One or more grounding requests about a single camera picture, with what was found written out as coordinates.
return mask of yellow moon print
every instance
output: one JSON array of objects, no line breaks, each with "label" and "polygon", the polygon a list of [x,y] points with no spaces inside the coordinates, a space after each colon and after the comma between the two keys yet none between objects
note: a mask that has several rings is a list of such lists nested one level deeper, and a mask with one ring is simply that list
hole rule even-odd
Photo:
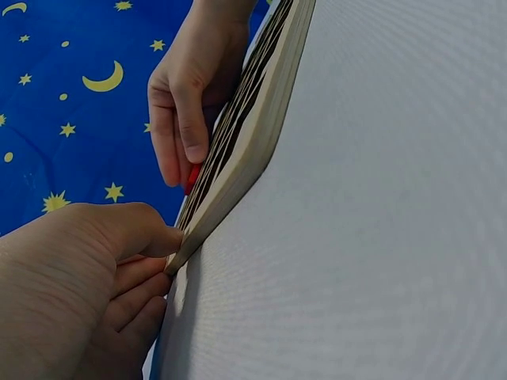
[{"label": "yellow moon print", "polygon": [[21,12],[26,12],[26,4],[24,2],[17,2],[11,6],[8,6],[2,11],[2,16],[5,16],[7,12],[10,10],[20,10]]},{"label": "yellow moon print", "polygon": [[115,89],[121,83],[123,78],[123,67],[117,61],[114,61],[114,72],[109,78],[105,79],[104,81],[92,81],[83,76],[82,82],[85,84],[87,89],[91,89],[96,93],[105,93],[107,91]]}]

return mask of skin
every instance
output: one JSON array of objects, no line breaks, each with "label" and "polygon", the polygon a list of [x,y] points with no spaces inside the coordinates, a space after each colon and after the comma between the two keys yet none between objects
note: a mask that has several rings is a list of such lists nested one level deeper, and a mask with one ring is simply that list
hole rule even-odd
[{"label": "skin", "polygon": [[[151,76],[151,136],[167,184],[208,154],[238,82],[256,0],[194,0]],[[0,378],[142,379],[181,231],[142,203],[71,204],[0,238]]]},{"label": "skin", "polygon": [[0,378],[142,378],[180,243],[142,203],[72,204],[0,239]]},{"label": "skin", "polygon": [[256,0],[194,0],[148,84],[151,139],[169,186],[186,185],[209,150],[209,131],[231,98]]}]

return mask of blue bedsheet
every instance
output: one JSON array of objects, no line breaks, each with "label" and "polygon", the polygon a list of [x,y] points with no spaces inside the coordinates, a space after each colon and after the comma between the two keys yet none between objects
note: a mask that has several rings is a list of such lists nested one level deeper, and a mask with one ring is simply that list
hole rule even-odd
[{"label": "blue bedsheet", "polygon": [[146,87],[191,3],[0,0],[0,235],[75,202],[143,201],[174,223],[183,192],[158,171]]}]

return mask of wrist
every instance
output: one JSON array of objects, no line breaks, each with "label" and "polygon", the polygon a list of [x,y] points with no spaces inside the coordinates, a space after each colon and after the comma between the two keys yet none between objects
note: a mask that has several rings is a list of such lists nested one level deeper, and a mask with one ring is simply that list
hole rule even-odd
[{"label": "wrist", "polygon": [[193,8],[220,21],[248,23],[257,0],[193,0]]}]

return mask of gray surface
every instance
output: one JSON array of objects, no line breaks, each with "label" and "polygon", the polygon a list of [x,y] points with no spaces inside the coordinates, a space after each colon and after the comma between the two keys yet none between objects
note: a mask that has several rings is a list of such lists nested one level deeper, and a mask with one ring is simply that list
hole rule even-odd
[{"label": "gray surface", "polygon": [[160,378],[507,377],[506,12],[317,1],[269,167],[177,278]]}]

